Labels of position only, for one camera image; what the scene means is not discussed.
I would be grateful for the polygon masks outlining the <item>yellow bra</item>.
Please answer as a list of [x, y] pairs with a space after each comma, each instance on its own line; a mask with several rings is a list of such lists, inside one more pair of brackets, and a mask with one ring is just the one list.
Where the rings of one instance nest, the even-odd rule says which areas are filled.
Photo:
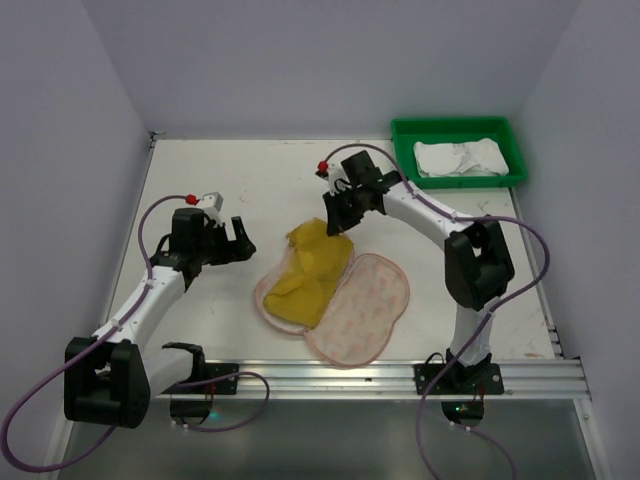
[[327, 223], [319, 218], [298, 225], [286, 239], [284, 268], [267, 290], [262, 306], [281, 320], [313, 329], [351, 262], [354, 244], [344, 235], [329, 236]]

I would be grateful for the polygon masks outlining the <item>floral mesh laundry bag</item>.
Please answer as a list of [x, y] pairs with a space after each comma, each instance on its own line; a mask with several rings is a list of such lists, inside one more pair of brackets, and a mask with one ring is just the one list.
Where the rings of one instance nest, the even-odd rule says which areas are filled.
[[266, 312], [267, 290], [284, 268], [286, 250], [279, 263], [254, 289], [254, 302], [262, 318], [274, 329], [301, 337], [322, 360], [338, 368], [364, 367], [386, 348], [395, 324], [410, 300], [410, 285], [403, 270], [374, 253], [355, 251], [319, 324], [313, 329], [294, 325]]

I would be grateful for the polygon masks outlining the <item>white bra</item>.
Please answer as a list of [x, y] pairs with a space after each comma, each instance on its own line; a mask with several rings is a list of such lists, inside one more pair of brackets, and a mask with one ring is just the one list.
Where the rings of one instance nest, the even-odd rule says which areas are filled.
[[418, 173], [426, 178], [506, 176], [509, 167], [492, 139], [413, 145]]

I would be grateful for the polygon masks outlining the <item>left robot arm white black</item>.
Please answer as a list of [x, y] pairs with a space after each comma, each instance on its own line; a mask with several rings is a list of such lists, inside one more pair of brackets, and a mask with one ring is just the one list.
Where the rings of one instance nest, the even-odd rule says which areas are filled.
[[175, 210], [170, 232], [159, 241], [150, 270], [129, 299], [91, 336], [75, 337], [67, 345], [66, 418], [133, 429], [156, 396], [204, 385], [209, 376], [201, 346], [169, 342], [150, 357], [142, 354], [204, 268], [247, 261], [255, 252], [241, 217], [225, 224], [200, 208]]

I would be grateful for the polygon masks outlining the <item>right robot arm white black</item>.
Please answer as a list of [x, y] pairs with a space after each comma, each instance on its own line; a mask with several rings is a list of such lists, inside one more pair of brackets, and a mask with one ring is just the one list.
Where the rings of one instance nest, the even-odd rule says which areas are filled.
[[338, 165], [320, 162], [316, 175], [329, 187], [323, 195], [329, 236], [357, 226], [368, 212], [378, 212], [412, 227], [440, 248], [456, 320], [446, 364], [432, 382], [459, 389], [484, 373], [491, 364], [492, 309], [515, 276], [499, 223], [475, 220], [427, 198], [399, 170], [382, 172], [365, 150]]

